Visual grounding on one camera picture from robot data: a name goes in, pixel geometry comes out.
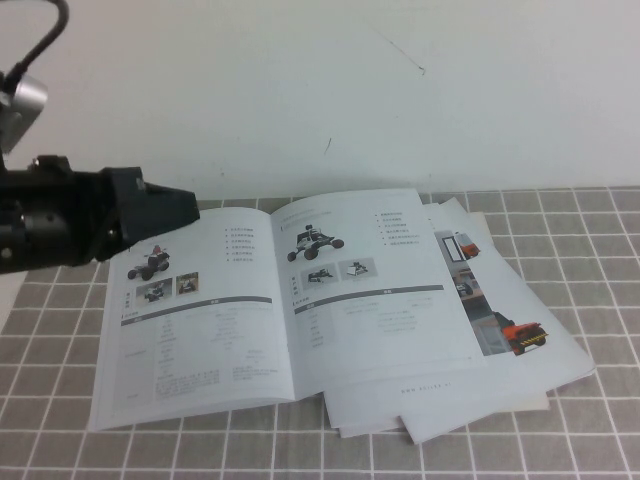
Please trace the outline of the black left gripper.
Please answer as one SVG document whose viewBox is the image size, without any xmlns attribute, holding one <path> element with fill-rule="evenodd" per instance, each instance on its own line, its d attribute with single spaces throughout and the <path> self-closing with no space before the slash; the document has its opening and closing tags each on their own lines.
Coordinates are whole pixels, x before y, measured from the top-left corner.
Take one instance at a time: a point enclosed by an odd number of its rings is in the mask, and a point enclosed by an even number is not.
<svg viewBox="0 0 640 480">
<path fill-rule="evenodd" d="M 65 157 L 38 157 L 20 187 L 24 270 L 104 261 L 199 217 L 193 192 L 148 183 L 139 167 L 79 172 Z"/>
</svg>

